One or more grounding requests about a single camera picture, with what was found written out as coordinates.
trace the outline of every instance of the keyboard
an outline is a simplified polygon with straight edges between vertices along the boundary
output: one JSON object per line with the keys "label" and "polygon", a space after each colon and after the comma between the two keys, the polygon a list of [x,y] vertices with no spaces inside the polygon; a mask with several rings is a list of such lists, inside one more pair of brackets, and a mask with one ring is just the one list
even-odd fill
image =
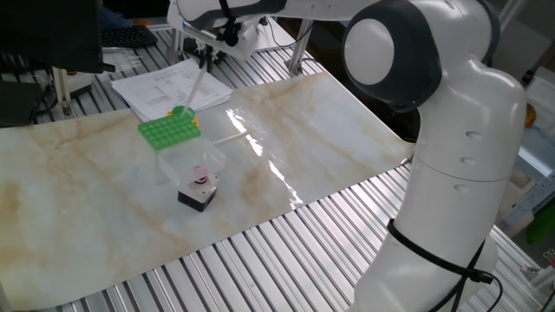
{"label": "keyboard", "polygon": [[146,26],[127,26],[101,32],[103,48],[139,48],[158,41]]}

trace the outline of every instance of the desk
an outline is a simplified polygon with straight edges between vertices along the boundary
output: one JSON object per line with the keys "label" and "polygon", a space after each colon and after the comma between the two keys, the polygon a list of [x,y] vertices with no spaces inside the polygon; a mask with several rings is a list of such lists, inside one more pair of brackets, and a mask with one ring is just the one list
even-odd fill
{"label": "desk", "polygon": [[[136,75],[168,66],[164,58],[169,31],[153,28],[158,46],[138,49],[144,68],[117,75]],[[214,75],[231,88],[288,78],[283,61],[291,49],[256,53],[246,62],[226,59]],[[323,69],[304,64],[306,74]],[[95,79],[91,94],[73,100],[78,115],[126,108],[109,87]],[[56,111],[37,120],[59,120]],[[410,164],[353,185],[282,217],[272,219],[177,261],[56,311],[288,311],[345,310],[356,280],[369,267],[395,216],[408,181]],[[519,273],[535,263],[510,239],[494,229],[499,246],[495,274],[506,289],[496,311],[535,311],[545,297],[535,294]],[[482,289],[460,311],[484,311],[497,294]]]}

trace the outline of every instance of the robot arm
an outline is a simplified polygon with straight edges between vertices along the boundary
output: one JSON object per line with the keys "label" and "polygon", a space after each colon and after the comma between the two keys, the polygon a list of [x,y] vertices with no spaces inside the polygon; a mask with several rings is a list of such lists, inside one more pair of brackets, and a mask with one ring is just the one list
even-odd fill
{"label": "robot arm", "polygon": [[[397,112],[421,114],[395,228],[450,263],[471,263],[493,227],[526,115],[519,83],[482,64],[500,34],[486,3],[227,0],[222,10],[225,0],[174,1],[182,20],[199,29],[227,25],[229,16],[238,23],[263,14],[351,20],[343,41],[351,80]],[[493,270],[496,255],[486,243],[477,267]],[[351,311],[429,311],[459,280],[389,234],[356,285]]]}

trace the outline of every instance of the metal stand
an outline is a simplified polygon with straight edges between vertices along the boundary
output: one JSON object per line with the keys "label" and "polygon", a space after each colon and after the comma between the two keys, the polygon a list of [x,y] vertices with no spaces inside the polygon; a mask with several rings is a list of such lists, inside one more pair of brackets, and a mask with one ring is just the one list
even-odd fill
{"label": "metal stand", "polygon": [[62,108],[63,118],[75,118],[75,111],[71,106],[71,96],[69,95],[68,72],[65,69],[52,69],[54,71],[55,93],[58,97],[58,104]]}
{"label": "metal stand", "polygon": [[306,50],[306,45],[309,43],[310,33],[312,32],[311,26],[313,23],[313,20],[303,20],[301,23],[301,29],[298,31],[298,42],[295,44],[293,56],[289,61],[285,61],[285,66],[287,66],[291,76],[298,76],[303,73],[302,58],[304,51]]}
{"label": "metal stand", "polygon": [[178,31],[177,32],[177,62],[183,62],[186,61],[187,57],[185,55],[185,50],[184,50],[184,45],[185,45],[185,34],[183,34],[182,32]]}
{"label": "metal stand", "polygon": [[167,50],[167,59],[172,63],[172,65],[177,64],[177,40],[178,40],[178,31],[177,29],[172,29],[172,45],[170,45],[170,49]]}
{"label": "metal stand", "polygon": [[501,32],[505,31],[509,23],[517,17],[517,15],[522,11],[528,0],[509,0],[503,7],[503,10],[499,14],[499,20],[501,21]]}

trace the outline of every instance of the computer monitor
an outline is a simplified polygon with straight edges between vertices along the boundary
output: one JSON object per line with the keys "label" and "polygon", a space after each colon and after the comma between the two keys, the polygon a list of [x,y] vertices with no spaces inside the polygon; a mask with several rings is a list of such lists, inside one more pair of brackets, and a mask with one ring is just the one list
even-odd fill
{"label": "computer monitor", "polygon": [[68,71],[110,71],[99,8],[98,0],[0,0],[0,51]]}

